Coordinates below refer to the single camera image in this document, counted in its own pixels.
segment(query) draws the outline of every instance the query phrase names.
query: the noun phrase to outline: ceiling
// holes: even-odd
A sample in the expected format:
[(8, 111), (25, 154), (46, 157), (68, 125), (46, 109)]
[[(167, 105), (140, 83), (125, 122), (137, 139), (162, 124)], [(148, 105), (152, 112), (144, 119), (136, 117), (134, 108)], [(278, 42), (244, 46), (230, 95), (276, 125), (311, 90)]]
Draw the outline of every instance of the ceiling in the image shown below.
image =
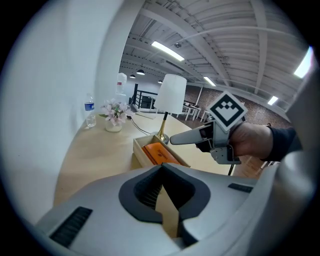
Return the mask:
[[(184, 60), (151, 46), (154, 41)], [(308, 47), (286, 15), (268, 1), (147, 0), (120, 66), (135, 70), (142, 65), (155, 79), (178, 74), (189, 85), (213, 88), (203, 78), (209, 77), (215, 89), (228, 88), (254, 101), (267, 103), (276, 96), (275, 105), (284, 112), (302, 83), (293, 73)]]

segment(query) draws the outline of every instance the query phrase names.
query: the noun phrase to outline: flower vase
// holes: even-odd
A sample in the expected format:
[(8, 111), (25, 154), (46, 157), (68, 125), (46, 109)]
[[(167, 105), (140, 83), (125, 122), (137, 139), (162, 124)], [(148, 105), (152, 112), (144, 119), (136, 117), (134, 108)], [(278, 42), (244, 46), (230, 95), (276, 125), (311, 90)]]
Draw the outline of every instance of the flower vase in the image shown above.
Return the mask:
[(113, 125), (110, 120), (105, 121), (105, 130), (111, 133), (117, 133), (120, 132), (122, 129), (122, 123), (117, 123), (116, 125)]

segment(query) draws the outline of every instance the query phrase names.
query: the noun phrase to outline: cable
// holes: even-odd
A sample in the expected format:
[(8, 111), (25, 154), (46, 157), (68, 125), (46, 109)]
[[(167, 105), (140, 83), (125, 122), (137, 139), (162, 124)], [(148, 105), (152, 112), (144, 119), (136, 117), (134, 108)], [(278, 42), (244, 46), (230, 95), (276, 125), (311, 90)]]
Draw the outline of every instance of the cable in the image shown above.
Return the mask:
[(133, 122), (134, 126), (137, 127), (137, 129), (140, 131), (140, 132), (143, 132), (145, 135), (149, 135), (150, 132), (147, 132), (145, 130), (142, 130), (136, 123), (135, 121), (133, 120), (133, 118), (131, 118), (131, 121)]

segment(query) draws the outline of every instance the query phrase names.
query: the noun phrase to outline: hand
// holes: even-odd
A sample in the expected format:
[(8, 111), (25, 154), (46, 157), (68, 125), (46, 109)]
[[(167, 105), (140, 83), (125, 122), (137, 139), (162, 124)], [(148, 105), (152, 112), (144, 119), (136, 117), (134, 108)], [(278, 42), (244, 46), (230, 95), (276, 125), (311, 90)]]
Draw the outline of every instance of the hand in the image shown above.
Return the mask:
[(273, 135), (264, 125), (244, 122), (231, 135), (229, 143), (236, 157), (252, 156), (264, 159), (272, 150)]

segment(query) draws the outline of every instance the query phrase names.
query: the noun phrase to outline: lamp shade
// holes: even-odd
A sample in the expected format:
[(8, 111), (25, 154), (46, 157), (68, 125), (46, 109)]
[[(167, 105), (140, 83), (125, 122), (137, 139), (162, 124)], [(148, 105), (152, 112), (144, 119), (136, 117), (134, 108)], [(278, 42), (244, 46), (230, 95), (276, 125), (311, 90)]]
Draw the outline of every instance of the lamp shade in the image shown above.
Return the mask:
[(185, 100), (187, 80), (175, 74), (166, 74), (154, 102), (154, 107), (181, 114)]
[(145, 72), (142, 69), (139, 69), (136, 73), (143, 76), (145, 75)]

